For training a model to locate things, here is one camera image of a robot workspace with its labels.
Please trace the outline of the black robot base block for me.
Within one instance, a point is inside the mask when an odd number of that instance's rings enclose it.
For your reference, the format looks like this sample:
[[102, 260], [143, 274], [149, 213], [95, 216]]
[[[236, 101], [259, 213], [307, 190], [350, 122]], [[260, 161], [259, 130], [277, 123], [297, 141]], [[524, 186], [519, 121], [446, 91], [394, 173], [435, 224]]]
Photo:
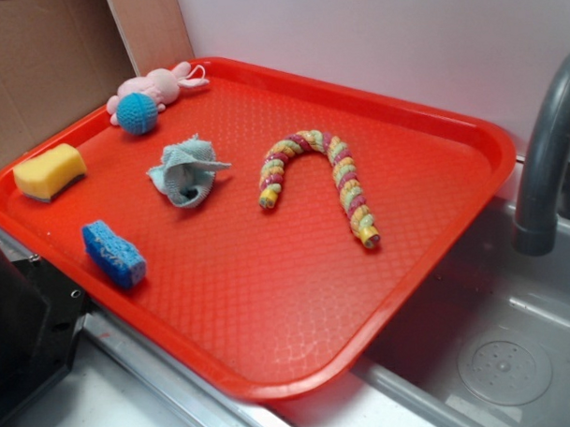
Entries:
[[88, 301], [45, 258], [0, 247], [0, 426], [69, 373]]

